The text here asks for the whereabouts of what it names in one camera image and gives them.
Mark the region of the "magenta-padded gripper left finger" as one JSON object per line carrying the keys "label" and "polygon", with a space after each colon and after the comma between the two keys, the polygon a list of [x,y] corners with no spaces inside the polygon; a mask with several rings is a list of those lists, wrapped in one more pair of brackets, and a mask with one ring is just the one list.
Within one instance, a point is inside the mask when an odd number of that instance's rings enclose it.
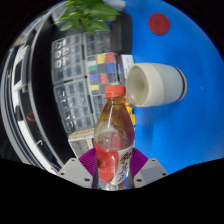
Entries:
{"label": "magenta-padded gripper left finger", "polygon": [[70,158],[58,172],[58,176],[84,188],[98,187],[96,150],[87,151],[79,159]]}

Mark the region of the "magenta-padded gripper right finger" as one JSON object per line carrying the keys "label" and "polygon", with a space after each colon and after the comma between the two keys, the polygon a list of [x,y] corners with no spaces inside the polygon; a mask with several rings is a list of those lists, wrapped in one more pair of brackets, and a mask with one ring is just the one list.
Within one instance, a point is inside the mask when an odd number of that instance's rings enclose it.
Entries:
{"label": "magenta-padded gripper right finger", "polygon": [[156,158],[148,159],[137,149],[133,149],[128,173],[128,187],[141,188],[163,177],[168,172]]}

